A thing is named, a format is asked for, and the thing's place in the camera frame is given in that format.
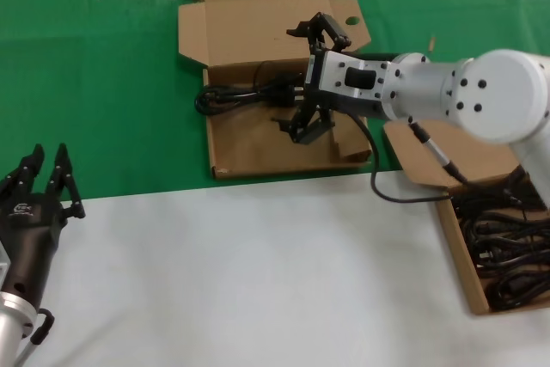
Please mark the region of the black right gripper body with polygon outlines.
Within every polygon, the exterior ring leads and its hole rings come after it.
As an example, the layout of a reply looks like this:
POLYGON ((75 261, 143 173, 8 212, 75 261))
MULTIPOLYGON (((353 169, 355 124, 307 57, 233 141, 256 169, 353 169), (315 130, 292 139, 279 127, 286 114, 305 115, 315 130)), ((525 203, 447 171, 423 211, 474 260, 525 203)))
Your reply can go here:
POLYGON ((304 91, 300 111, 315 113, 318 108, 343 113, 347 110, 345 96, 323 90, 304 91))

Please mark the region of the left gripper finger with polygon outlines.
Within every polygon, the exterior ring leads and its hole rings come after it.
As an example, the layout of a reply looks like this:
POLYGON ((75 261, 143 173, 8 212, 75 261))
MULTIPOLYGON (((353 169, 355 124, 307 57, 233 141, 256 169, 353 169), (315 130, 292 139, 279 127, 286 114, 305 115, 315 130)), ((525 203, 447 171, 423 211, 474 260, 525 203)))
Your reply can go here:
POLYGON ((64 219, 69 217, 85 218, 85 210, 73 175, 67 146, 60 144, 55 156, 54 168, 46 186, 46 194, 52 195, 59 201, 64 190, 67 190, 70 197, 70 206, 63 209, 64 219))
POLYGON ((36 144, 28 156, 24 156, 19 165, 1 179, 1 205, 17 196, 32 191, 34 180, 39 174, 45 158, 41 144, 36 144))

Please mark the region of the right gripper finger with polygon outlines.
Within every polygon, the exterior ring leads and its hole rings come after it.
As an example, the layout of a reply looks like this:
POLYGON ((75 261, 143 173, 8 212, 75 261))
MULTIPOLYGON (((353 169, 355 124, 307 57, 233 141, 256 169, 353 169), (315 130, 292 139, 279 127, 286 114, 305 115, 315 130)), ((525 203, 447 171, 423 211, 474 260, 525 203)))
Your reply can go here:
POLYGON ((280 131, 289 135, 294 144, 311 144, 334 127, 333 111, 315 100, 305 99, 290 119, 272 118, 280 131))
POLYGON ((306 38, 309 55, 320 56, 324 52, 344 53, 351 39, 329 14, 318 12, 308 21, 300 21, 294 29, 287 29, 289 36, 306 38))

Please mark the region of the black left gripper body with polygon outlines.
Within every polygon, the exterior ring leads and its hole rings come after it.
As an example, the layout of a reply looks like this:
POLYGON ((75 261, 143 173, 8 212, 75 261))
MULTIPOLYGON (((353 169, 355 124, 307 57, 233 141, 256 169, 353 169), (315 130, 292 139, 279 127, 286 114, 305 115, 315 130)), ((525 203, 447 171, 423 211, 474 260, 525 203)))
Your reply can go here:
POLYGON ((1 291, 42 301, 65 225, 64 209, 53 196, 31 193, 1 204, 1 243, 10 260, 1 291))

